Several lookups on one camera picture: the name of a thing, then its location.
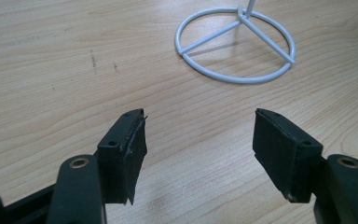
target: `wood grain surface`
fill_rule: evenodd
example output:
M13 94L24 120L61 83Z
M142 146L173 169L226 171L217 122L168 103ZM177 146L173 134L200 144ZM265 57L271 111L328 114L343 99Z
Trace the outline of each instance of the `wood grain surface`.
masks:
M66 159L95 151L124 112L144 108L149 152L134 206L109 223L314 223L290 204L252 150L255 110L285 115L324 145L358 158L358 1L257 0L292 34L296 64L258 85L210 79L177 55L189 15L242 1L0 0L0 196L10 204L55 182ZM236 20L207 16L182 41ZM283 37L252 19L280 46ZM232 76L284 63L245 26L190 53Z

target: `bolt hole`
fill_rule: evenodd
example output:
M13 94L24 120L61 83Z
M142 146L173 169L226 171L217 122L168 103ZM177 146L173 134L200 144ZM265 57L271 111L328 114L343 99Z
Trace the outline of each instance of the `bolt hole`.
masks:
M352 159L349 159L349 158L338 158L338 163L343 165L343 166L346 166L346 167L349 167L349 168L353 168L353 169L357 169L358 168L358 163Z
M87 158L79 158L74 161L71 161L69 166L73 169L81 168L83 166L86 166L89 163L89 159Z
M111 147L115 147L117 145L116 141L110 141L107 143L107 145L111 146Z
M305 140L305 141L302 141L302 144L304 144L306 146L310 146L310 145L312 145L312 142L308 141L308 140Z

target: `white wire base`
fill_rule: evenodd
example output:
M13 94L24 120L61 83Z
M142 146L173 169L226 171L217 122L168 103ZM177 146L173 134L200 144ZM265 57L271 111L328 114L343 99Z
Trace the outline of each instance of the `white wire base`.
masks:
M270 81L270 80L284 74L292 66L292 64L295 63L295 57L296 57L295 41L293 40L293 38L289 34L289 32L282 25L280 25L277 21L273 20L272 18L270 18L264 14L261 14L256 11L252 11L254 3L255 3L255 1L251 0L250 4L248 6L249 11L247 11L247 8L242 8L242 6L239 6L238 8L235 8L235 7L211 8L211 9L206 9L206 10L197 12L197 13L189 16L187 19L185 19L182 22L182 24L180 24L178 30L176 31L175 47L176 47L178 54L181 55L183 57L183 59L191 67L193 67L194 69L196 69L203 75L220 80L220 81L229 82L229 83L240 83L240 84L260 83L260 82ZM217 32L214 32L213 34L207 35L207 36L203 37L202 39L196 41L195 43L193 43L185 48L182 48L180 36L182 35L184 28L191 21L195 20L196 18L205 16L205 15L209 15L209 14L214 14L214 13L236 13L238 15L239 19L237 21L234 21L233 23L231 23L229 26L227 26ZM268 36L266 36L261 30L259 30L255 25L253 25L248 20L250 16L258 18L262 21L269 23L270 25L275 27L279 32L281 32L281 34L284 36L284 38L286 39L286 42L289 46L289 53L286 53L277 44L275 44ZM217 37L219 35L224 34L227 31L234 29L235 27L237 27L241 24L246 25L250 30L252 30L256 35L258 35L262 40L264 40L270 47L272 47L279 55L281 55L286 60L286 63L277 71L275 71L271 74L264 75L262 77L231 77L228 75L216 73L216 72L211 71L205 67L202 67L198 63L194 62L194 60L192 60L188 56L187 53L190 50L197 48L198 46L214 39L215 37Z

